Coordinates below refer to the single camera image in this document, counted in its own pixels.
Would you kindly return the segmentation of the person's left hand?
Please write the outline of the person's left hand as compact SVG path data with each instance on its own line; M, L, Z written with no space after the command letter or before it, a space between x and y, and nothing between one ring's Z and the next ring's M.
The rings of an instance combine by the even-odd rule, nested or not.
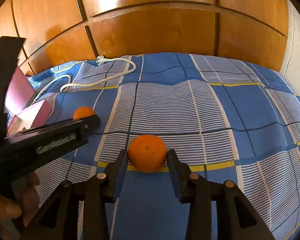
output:
M39 210L40 197L36 186L40 184L40 180L36 172L26 175L24 179L27 186L21 191L21 195L16 201L0 195L0 221L21 217L23 226L27 227ZM11 239L11 234L8 233L1 222L0 239Z

